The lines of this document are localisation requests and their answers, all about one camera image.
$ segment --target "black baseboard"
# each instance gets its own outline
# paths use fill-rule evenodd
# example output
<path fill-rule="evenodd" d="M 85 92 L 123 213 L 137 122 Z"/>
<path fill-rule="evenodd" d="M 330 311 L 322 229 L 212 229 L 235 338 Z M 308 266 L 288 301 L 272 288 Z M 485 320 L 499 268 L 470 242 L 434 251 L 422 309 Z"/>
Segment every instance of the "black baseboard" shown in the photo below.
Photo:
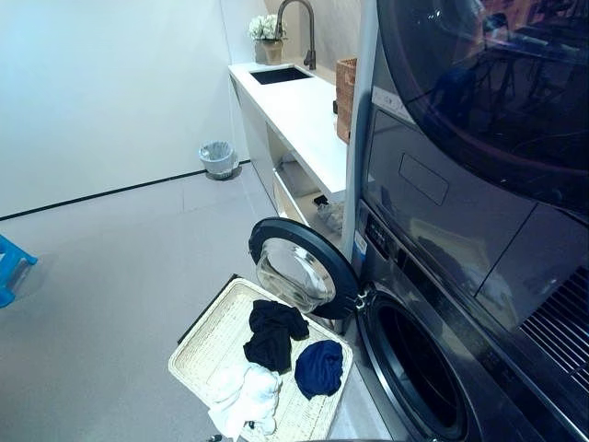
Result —
<path fill-rule="evenodd" d="M 245 160 L 245 161 L 239 161 L 239 165 L 247 164 L 247 163 L 249 163 L 249 160 L 248 159 Z M 193 177 L 194 175 L 200 175 L 202 173 L 206 173 L 206 170 L 199 170 L 198 172 L 183 173 L 182 175 L 176 175 L 174 177 L 163 178 L 161 180 L 143 182 L 141 184 L 135 184 L 133 186 L 123 187 L 121 189 L 115 189 L 114 191 L 96 193 L 94 195 L 83 196 L 81 198 L 75 198 L 74 200 L 68 200 L 68 201 L 63 201 L 61 203 L 44 205 L 43 207 L 39 207 L 37 209 L 30 209 L 30 210 L 25 210 L 24 212 L 18 212 L 16 214 L 12 214 L 12 215 L 0 216 L 0 221 L 5 221 L 7 219 L 17 218 L 19 216 L 34 214 L 36 212 L 41 212 L 43 210 L 53 209 L 55 207 L 60 207 L 62 205 L 68 205 L 68 204 L 73 204 L 73 203 L 80 203 L 82 201 L 91 200 L 93 198 L 99 198 L 101 196 L 112 195 L 113 193 L 132 191 L 133 189 L 138 189 L 140 187 L 145 187 L 145 186 L 151 186 L 153 184 L 159 184 L 160 182 L 178 180 L 180 178 Z"/>

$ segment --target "blue stool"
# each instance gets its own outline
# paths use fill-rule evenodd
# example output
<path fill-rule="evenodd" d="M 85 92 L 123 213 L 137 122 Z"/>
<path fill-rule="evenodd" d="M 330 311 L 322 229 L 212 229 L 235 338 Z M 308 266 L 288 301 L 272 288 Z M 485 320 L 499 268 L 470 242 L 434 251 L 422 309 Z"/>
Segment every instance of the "blue stool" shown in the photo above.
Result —
<path fill-rule="evenodd" d="M 6 285 L 20 260 L 27 260 L 30 265 L 33 265 L 37 262 L 37 258 L 30 256 L 2 235 L 0 235 L 0 255 L 4 255 L 0 260 L 0 308 L 2 308 L 15 300 L 14 293 L 8 290 Z"/>

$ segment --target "appliance label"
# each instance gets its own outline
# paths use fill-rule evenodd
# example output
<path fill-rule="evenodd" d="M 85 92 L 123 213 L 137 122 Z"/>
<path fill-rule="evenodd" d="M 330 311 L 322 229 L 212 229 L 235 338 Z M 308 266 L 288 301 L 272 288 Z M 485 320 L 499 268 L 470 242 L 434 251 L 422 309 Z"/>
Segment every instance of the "appliance label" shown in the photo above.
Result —
<path fill-rule="evenodd" d="M 396 115 L 403 120 L 415 124 L 415 121 L 411 118 L 401 98 L 397 94 L 388 92 L 387 90 L 381 89 L 380 87 L 374 86 L 372 88 L 372 102 L 385 111 L 389 111 L 393 115 Z"/>
<path fill-rule="evenodd" d="M 368 247 L 368 243 L 366 243 L 366 240 L 362 238 L 362 235 L 360 235 L 358 230 L 356 230 L 353 235 L 353 243 L 358 248 L 360 253 L 362 253 L 362 257 L 364 257 L 366 255 L 366 248 Z"/>

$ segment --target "open washer door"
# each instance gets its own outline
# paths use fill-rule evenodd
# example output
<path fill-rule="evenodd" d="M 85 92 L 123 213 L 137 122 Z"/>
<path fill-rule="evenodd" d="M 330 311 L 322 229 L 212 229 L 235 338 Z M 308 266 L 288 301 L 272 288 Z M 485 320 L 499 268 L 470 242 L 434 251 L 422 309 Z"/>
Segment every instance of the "open washer door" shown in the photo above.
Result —
<path fill-rule="evenodd" d="M 343 320 L 354 312 L 354 270 L 313 229 L 286 218 L 262 219 L 252 229 L 249 252 L 260 284 L 303 313 Z"/>

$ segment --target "flower pot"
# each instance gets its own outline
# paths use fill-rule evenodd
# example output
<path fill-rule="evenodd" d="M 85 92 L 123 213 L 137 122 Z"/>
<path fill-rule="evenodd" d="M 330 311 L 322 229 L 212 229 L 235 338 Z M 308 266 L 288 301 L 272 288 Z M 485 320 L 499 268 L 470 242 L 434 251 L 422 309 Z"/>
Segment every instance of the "flower pot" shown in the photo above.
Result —
<path fill-rule="evenodd" d="M 282 40 L 260 40 L 261 47 L 266 54 L 264 64 L 280 64 L 283 60 Z M 256 49 L 256 61 L 258 61 L 258 49 Z"/>
<path fill-rule="evenodd" d="M 254 44 L 254 51 L 256 54 L 256 63 L 266 64 L 266 51 L 264 51 L 261 40 L 256 40 Z"/>

